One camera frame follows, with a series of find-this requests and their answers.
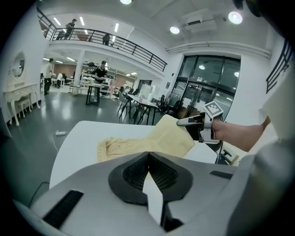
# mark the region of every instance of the white vanity table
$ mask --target white vanity table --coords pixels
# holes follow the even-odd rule
[[[33,83],[33,84],[25,84],[25,85],[21,85],[21,86],[15,86],[14,88],[10,88],[8,90],[3,91],[4,92],[4,97],[6,100],[6,103],[10,103],[11,104],[11,108],[12,108],[12,113],[14,115],[15,121],[17,123],[17,126],[19,126],[19,122],[18,122],[18,117],[17,117],[17,113],[15,110],[15,102],[20,100],[22,97],[28,96],[29,95],[29,100],[30,100],[30,106],[33,109],[33,105],[32,105],[32,93],[36,94],[36,104],[37,107],[40,109],[40,106],[38,104],[38,95],[37,95],[37,83]],[[9,112],[9,117],[10,117],[10,124],[12,124],[12,116]]]
[[[19,101],[22,97],[29,95],[29,106],[33,108],[32,105],[32,93],[36,94],[36,104],[37,107],[40,108],[38,104],[38,90],[39,84],[32,83],[29,81],[27,77],[27,68],[25,67],[25,55],[24,52],[19,52],[14,61],[11,62],[11,67],[8,70],[8,76],[6,80],[6,88],[3,89],[4,98],[6,104],[11,104],[12,114],[15,118],[17,126],[19,126],[17,112],[15,106],[17,101]],[[9,106],[7,106],[8,115],[10,118],[10,124],[12,124],[12,116],[10,113]]]

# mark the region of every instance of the white table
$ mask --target white table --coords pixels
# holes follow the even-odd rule
[[[78,170],[98,163],[98,143],[109,137],[144,138],[155,126],[112,124],[103,122],[80,121],[71,130],[56,156],[49,188],[65,180]],[[196,142],[185,159],[206,163],[215,163],[216,153],[206,144]],[[163,198],[152,179],[146,179],[143,192],[147,194],[148,211],[159,224],[161,220]]]
[[[37,83],[31,83],[31,84],[26,84],[23,86],[18,86],[16,88],[11,88],[11,89],[5,90],[3,92],[4,92],[4,97],[5,97],[6,103],[11,104],[12,113],[14,115],[17,126],[19,126],[19,122],[18,122],[16,110],[15,110],[15,101],[18,101],[22,97],[29,95],[30,106],[33,109],[31,96],[32,96],[32,93],[35,93],[36,94],[36,104],[37,104],[37,107],[40,109],[40,106],[38,104]],[[9,124],[12,124],[12,117],[11,117],[9,108],[8,108],[8,115],[10,117]]]
[[[147,99],[140,98],[140,97],[138,97],[138,96],[134,96],[134,95],[131,95],[131,94],[127,94],[127,95],[128,95],[130,98],[132,98],[134,101],[136,101],[137,103],[139,103],[140,105],[145,106],[145,107],[146,107],[145,112],[146,112],[147,109],[148,109],[148,113],[147,113],[147,124],[148,124],[148,118],[149,118],[150,110],[153,108],[153,122],[152,122],[152,125],[153,125],[154,120],[155,120],[156,109],[158,109],[157,105],[155,105],[154,103],[150,102],[150,101],[147,100]],[[140,107],[137,108],[137,111],[136,111],[136,114],[135,114],[134,123],[136,122],[136,118],[137,118],[137,115],[138,115],[139,109],[140,109]]]

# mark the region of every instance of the gray floor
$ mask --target gray floor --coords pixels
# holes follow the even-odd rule
[[[86,106],[85,101],[86,95],[73,97],[71,94],[51,92],[42,100],[41,109],[34,107],[32,113],[25,113],[26,117],[19,120],[19,127],[15,123],[9,126],[12,139],[3,140],[0,154],[4,174],[14,199],[28,205],[39,185],[50,181],[56,157],[52,135],[56,130],[69,132],[82,120],[132,123],[128,116],[124,119],[125,112],[119,119],[118,100],[100,98],[99,107]],[[156,113],[154,125],[161,117],[160,113]],[[149,119],[149,125],[151,124],[152,114]],[[54,137],[58,149],[64,139],[65,136]],[[43,184],[34,201],[47,190],[48,184]]]

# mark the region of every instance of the yellow cloth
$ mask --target yellow cloth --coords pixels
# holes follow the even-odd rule
[[[195,145],[185,127],[177,119],[165,115],[154,130],[143,139],[109,138],[98,145],[98,162],[145,151],[162,152],[183,158]]]

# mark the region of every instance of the oval mirror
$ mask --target oval mirror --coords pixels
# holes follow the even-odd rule
[[[21,77],[24,71],[24,53],[19,53],[13,61],[12,64],[12,74],[13,76],[18,79]]]

